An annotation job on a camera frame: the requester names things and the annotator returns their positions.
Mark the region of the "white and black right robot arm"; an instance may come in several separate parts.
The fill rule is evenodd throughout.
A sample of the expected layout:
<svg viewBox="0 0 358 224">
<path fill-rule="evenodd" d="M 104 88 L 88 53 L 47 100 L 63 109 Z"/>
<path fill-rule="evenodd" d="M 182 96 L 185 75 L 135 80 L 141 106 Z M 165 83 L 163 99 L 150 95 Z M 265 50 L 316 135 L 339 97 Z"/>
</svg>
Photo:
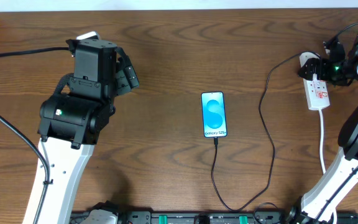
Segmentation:
<svg viewBox="0 0 358 224">
<path fill-rule="evenodd" d="M 306 81 L 321 80 L 336 86 L 358 81 L 358 34 L 346 53 L 339 38 L 324 43 L 328 58 L 300 55 L 298 76 Z M 287 223 L 329 223 L 336 207 L 358 183 L 358 106 L 339 132 L 338 153 L 319 182 L 291 208 Z"/>
</svg>

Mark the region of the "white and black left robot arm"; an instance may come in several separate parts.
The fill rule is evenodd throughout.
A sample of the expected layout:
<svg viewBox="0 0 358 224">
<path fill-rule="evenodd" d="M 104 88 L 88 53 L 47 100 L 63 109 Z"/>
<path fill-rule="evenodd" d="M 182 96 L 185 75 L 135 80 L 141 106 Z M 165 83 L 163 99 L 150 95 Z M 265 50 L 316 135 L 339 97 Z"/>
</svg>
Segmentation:
<svg viewBox="0 0 358 224">
<path fill-rule="evenodd" d="M 68 223 L 83 171 L 114 99 L 139 86 L 129 56 L 115 43 L 68 40 L 74 71 L 40 107 L 38 167 L 24 223 Z"/>
</svg>

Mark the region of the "blue Galaxy smartphone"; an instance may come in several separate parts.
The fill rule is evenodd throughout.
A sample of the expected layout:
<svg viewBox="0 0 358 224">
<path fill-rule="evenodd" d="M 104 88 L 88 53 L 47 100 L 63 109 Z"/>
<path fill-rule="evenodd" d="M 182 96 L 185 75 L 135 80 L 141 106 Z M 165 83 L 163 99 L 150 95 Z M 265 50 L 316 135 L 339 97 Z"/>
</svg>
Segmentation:
<svg viewBox="0 0 358 224">
<path fill-rule="evenodd" d="M 224 94 L 221 91 L 201 94 L 203 132 L 206 138 L 227 136 Z"/>
</svg>

